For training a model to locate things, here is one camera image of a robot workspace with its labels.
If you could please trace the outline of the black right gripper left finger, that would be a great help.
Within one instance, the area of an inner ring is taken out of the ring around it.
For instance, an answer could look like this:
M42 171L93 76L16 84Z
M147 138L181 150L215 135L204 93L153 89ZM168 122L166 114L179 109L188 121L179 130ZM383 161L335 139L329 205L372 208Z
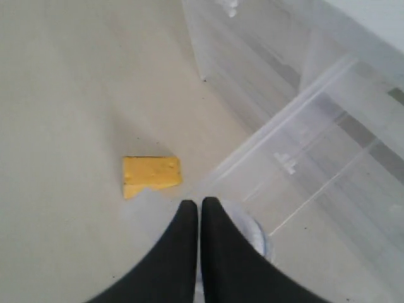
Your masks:
M193 302L198 255L198 207L181 201L157 243L126 275L90 302Z

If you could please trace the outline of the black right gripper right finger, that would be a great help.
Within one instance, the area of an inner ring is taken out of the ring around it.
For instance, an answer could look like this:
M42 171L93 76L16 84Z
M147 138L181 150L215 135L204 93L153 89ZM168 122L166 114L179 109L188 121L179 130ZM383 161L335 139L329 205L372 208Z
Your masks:
M319 300L256 252L214 197L201 207L201 273L206 302Z

